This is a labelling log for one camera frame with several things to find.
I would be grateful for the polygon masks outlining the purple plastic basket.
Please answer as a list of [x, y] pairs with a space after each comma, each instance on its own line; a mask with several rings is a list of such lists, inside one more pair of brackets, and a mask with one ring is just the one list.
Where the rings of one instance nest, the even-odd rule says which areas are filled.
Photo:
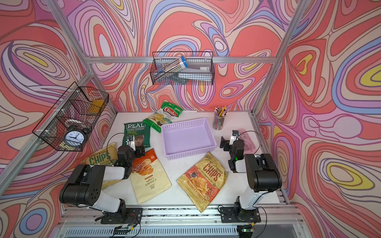
[[217, 145], [206, 118], [163, 125], [161, 135], [168, 160], [212, 152]]

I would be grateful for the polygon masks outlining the red yellow chips bag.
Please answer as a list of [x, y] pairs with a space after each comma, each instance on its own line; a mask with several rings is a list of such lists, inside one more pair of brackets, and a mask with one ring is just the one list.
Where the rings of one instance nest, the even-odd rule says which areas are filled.
[[224, 166], [208, 152], [199, 162], [177, 179], [199, 212], [210, 205], [228, 178]]

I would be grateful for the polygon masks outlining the green Chuba cassava chips bag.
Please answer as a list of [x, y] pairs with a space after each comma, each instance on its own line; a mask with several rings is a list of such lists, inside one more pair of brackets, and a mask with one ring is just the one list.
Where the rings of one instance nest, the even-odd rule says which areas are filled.
[[148, 118], [144, 119], [143, 122], [158, 133], [161, 133], [161, 127], [173, 123], [182, 112], [183, 109], [179, 106], [173, 103], [163, 102], [161, 108]]

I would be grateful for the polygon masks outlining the cassava chips cream orange bag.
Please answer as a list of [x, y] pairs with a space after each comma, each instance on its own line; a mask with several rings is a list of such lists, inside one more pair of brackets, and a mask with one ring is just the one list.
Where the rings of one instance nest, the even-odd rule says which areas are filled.
[[168, 190], [172, 184], [154, 149], [135, 159], [130, 180], [137, 198], [142, 204]]

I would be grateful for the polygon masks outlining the green yellow kettle chips bag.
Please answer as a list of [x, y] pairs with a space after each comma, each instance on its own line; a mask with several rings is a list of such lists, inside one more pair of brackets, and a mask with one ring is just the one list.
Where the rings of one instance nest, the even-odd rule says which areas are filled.
[[116, 143], [113, 142], [107, 147], [98, 150], [94, 154], [84, 158], [81, 164], [86, 165], [106, 165], [111, 166], [116, 163], [118, 159]]

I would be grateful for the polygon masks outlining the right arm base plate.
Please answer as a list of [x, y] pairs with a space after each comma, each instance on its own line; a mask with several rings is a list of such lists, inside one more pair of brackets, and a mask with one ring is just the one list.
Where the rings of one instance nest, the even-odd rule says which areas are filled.
[[220, 213], [222, 223], [259, 223], [261, 222], [261, 216], [258, 209], [254, 210], [244, 210], [241, 209], [238, 211], [234, 207], [217, 207], [218, 212]]

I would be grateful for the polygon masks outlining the dark green Real chips bag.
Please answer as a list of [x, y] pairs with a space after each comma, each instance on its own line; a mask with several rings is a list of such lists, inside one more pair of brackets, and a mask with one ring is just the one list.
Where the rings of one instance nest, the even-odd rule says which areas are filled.
[[133, 135], [135, 138], [136, 147], [144, 146], [145, 148], [151, 147], [150, 145], [150, 129], [151, 127], [145, 122], [134, 122], [124, 124], [124, 138], [122, 145], [127, 145], [128, 136]]

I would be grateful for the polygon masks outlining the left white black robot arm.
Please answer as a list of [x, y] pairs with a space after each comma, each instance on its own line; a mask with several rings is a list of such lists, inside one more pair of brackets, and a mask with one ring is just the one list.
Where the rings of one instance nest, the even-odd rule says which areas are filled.
[[144, 155], [143, 146], [133, 149], [124, 145], [118, 148], [117, 161], [113, 166], [76, 166], [60, 192], [60, 202], [73, 206], [82, 205], [104, 213], [124, 214], [125, 201], [104, 193], [102, 185], [106, 181], [128, 179], [135, 159]]

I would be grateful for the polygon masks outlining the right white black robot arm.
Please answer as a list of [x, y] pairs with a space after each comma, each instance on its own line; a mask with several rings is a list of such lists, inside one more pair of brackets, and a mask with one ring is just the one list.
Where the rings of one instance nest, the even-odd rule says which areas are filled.
[[232, 172], [238, 173], [242, 166], [246, 169], [248, 187], [238, 196], [233, 205], [233, 216], [243, 220], [258, 212], [258, 203], [265, 197], [282, 186], [282, 179], [277, 166], [270, 154], [246, 154], [245, 143], [237, 136], [231, 136], [228, 141], [221, 138], [220, 148], [230, 155], [228, 160]]

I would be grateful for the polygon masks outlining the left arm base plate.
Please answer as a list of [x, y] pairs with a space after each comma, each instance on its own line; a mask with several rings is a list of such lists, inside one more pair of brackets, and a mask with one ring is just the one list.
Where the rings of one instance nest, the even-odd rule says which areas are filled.
[[103, 225], [139, 224], [142, 219], [142, 208], [126, 208], [122, 212], [103, 213], [100, 222]]

